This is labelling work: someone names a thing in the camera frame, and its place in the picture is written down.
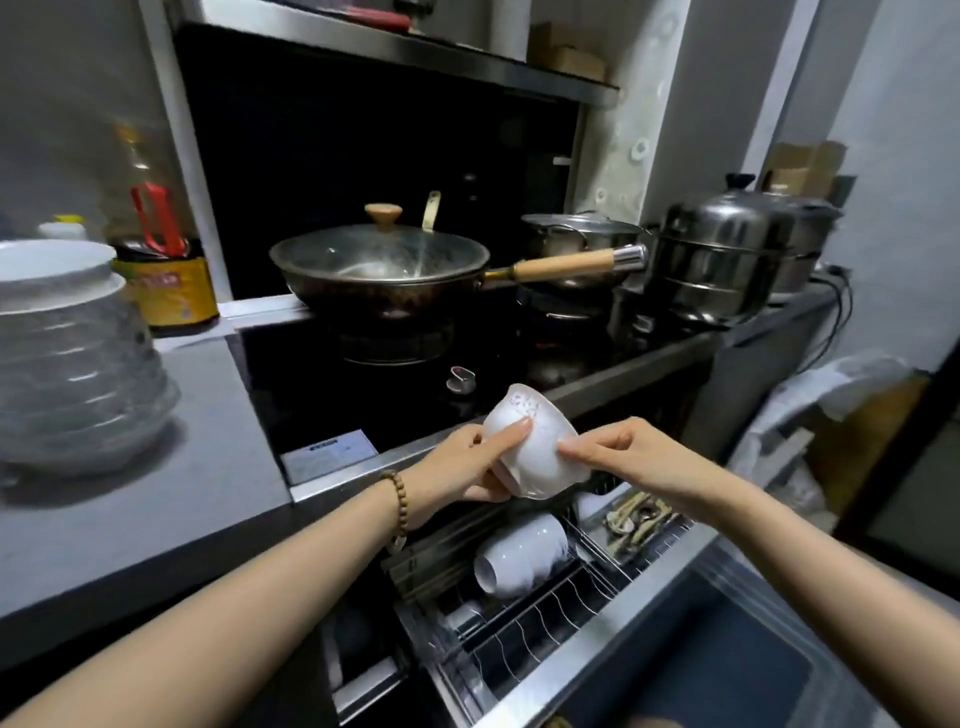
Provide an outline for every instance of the gas stove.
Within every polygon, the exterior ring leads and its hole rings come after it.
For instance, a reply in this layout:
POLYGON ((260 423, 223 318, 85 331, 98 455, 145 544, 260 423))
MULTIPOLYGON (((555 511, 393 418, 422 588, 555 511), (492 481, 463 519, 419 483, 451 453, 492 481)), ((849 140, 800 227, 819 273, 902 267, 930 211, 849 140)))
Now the gas stove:
POLYGON ((651 331, 623 289, 506 288, 417 328, 314 317, 242 331, 253 406, 291 486, 487 414, 510 384, 549 391, 697 332, 651 331))

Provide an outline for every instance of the hand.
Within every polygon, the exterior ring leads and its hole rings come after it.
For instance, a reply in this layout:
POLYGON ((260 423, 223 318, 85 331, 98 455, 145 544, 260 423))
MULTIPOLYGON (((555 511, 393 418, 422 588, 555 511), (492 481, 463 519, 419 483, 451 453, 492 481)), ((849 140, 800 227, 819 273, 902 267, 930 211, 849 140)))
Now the hand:
POLYGON ((613 473, 711 524, 716 523, 731 494, 745 484, 639 417, 563 440, 557 451, 613 473))
POLYGON ((417 465, 403 471, 410 500, 410 525, 419 528, 455 500, 498 503, 510 497, 490 466, 504 452, 523 442, 533 428, 525 418, 483 442, 483 427, 461 427, 417 465))

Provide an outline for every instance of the bottle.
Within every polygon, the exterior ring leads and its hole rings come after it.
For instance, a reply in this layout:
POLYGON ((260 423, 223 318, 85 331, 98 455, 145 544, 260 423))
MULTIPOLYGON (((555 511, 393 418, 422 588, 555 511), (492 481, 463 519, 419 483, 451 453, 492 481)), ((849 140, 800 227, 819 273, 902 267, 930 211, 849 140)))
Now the bottle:
POLYGON ((54 215, 54 222, 36 226, 40 237, 51 240, 89 240, 80 215, 54 215))
POLYGON ((174 182, 155 162, 139 130, 115 128, 126 159, 121 184, 108 186, 104 238, 117 251, 113 268, 127 279, 155 336, 196 333, 220 317, 203 248, 174 182))

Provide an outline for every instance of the black panel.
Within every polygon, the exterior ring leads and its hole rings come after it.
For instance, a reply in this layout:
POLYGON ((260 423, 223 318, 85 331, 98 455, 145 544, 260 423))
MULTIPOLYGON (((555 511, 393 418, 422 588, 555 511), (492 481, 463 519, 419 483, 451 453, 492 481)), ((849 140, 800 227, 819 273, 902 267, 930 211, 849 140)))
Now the black panel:
POLYGON ((520 215, 563 211, 577 104, 432 71, 187 26, 177 49, 230 283, 286 293, 267 251, 365 221, 368 202, 518 259, 520 215))

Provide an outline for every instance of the frying pan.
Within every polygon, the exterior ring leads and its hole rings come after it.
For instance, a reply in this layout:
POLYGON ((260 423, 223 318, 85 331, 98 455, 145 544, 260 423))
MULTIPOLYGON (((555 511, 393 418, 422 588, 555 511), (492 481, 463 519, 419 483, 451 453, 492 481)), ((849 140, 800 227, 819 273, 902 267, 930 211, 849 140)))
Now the frying pan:
POLYGON ((497 285, 643 268, 647 248, 633 245, 522 260, 488 269, 490 252, 475 240, 396 224, 397 205, 372 204, 373 225, 309 232, 283 240, 270 258, 290 290, 311 308, 381 321, 443 312, 497 285))

